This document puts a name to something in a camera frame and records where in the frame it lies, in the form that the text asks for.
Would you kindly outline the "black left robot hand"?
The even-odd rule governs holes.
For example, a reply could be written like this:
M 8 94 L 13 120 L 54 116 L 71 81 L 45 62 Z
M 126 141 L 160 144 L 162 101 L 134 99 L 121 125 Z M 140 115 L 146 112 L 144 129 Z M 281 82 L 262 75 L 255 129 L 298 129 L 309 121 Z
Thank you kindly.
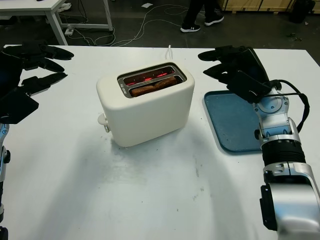
M 65 69 L 53 60 L 69 61 L 73 57 L 72 52 L 49 46 L 42 40 L 26 41 L 21 45 L 2 48 L 0 50 L 0 96 L 4 97 L 19 86 L 23 70 L 42 68 L 52 72 L 43 78 L 25 79 L 21 86 L 28 95 L 48 89 L 67 76 Z

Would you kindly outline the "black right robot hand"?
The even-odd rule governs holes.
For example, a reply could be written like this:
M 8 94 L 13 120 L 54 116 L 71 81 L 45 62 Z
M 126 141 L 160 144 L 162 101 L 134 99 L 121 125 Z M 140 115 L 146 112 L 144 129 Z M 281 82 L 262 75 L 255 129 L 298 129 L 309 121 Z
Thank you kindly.
M 204 70 L 203 73 L 226 85 L 238 71 L 262 84 L 269 81 L 263 64 L 253 48 L 249 46 L 220 46 L 198 54 L 198 58 L 205 62 L 219 61 L 219 64 Z

